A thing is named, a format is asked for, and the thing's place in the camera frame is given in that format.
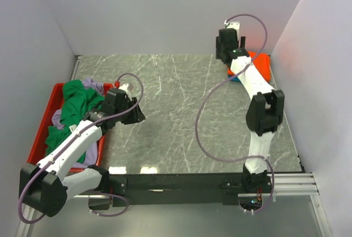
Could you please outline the orange t shirt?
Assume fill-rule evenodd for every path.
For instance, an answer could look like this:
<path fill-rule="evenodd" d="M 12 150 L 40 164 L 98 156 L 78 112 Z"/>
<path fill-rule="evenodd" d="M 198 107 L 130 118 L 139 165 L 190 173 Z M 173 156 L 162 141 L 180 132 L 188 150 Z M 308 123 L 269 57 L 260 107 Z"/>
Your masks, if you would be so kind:
<path fill-rule="evenodd" d="M 256 52 L 249 52 L 251 58 L 256 55 Z M 265 53 L 260 53 L 258 57 L 253 61 L 254 66 L 262 75 L 262 77 L 267 81 L 271 81 L 271 70 L 270 70 L 270 57 Z M 234 75 L 234 73 L 228 68 L 227 75 Z"/>

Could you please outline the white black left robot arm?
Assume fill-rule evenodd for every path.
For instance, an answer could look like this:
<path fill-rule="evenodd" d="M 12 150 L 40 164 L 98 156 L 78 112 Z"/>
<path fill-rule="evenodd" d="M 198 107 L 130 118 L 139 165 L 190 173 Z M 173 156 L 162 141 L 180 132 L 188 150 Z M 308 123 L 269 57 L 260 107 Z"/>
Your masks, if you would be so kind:
<path fill-rule="evenodd" d="M 141 99 L 131 95 L 131 85 L 107 91 L 104 100 L 88 111 L 74 131 L 37 164 L 27 163 L 20 171 L 18 214 L 26 222 L 22 205 L 55 216 L 73 197 L 89 190 L 111 196 L 109 171 L 92 164 L 69 175 L 78 158 L 98 142 L 117 123 L 135 124 L 145 120 Z"/>

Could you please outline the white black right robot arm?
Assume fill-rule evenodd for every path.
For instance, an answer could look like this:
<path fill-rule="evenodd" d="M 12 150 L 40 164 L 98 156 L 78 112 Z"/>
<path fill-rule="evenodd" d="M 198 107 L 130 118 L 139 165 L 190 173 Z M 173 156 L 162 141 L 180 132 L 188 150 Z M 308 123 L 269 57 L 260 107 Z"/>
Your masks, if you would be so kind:
<path fill-rule="evenodd" d="M 250 130 L 249 158 L 243 166 L 241 185 L 246 192 L 270 186 L 266 160 L 274 133 L 283 121 L 284 93 L 274 89 L 253 64 L 248 51 L 239 46 L 237 30 L 219 30 L 216 37 L 216 58 L 236 75 L 250 97 L 245 117 Z"/>

